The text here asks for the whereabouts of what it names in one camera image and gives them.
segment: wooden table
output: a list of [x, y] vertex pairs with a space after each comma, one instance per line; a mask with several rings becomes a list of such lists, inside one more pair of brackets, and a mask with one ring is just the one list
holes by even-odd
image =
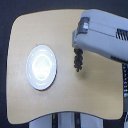
[[[13, 24], [7, 62], [7, 115], [12, 124], [54, 112], [77, 111], [104, 119], [123, 113], [122, 65], [84, 51], [84, 65], [74, 69], [72, 31], [83, 10], [58, 10], [24, 15]], [[57, 59], [53, 85], [38, 91], [28, 82], [26, 61], [38, 45], [47, 45]]]

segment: gray robot arm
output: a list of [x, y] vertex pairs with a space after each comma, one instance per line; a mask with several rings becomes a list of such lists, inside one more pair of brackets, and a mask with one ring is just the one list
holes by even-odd
[[84, 11], [73, 31], [72, 46], [128, 63], [128, 19], [94, 9]]

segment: white plate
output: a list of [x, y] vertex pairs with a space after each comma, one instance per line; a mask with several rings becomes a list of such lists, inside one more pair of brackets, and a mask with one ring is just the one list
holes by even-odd
[[35, 47], [28, 56], [26, 72], [34, 88], [48, 88], [56, 76], [56, 58], [52, 50], [45, 45]]

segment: floor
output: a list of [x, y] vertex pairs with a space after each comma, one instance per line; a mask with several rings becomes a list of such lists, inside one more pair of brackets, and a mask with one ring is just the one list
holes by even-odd
[[[11, 125], [6, 108], [6, 64], [11, 27], [23, 14], [53, 9], [100, 9], [128, 18], [128, 1], [123, 0], [0, 0], [0, 127], [28, 128], [29, 125]], [[104, 120], [104, 128], [123, 128], [120, 120]]]

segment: tabletop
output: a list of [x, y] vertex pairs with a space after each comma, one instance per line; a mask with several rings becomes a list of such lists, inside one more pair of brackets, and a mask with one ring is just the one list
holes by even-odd
[[[83, 69], [74, 69], [72, 31], [83, 10], [54, 10], [23, 15], [13, 24], [7, 61], [7, 116], [12, 124], [55, 112], [76, 111], [103, 119], [123, 114], [122, 65], [84, 51]], [[26, 74], [30, 52], [38, 45], [52, 49], [57, 75], [50, 88], [34, 89]]]

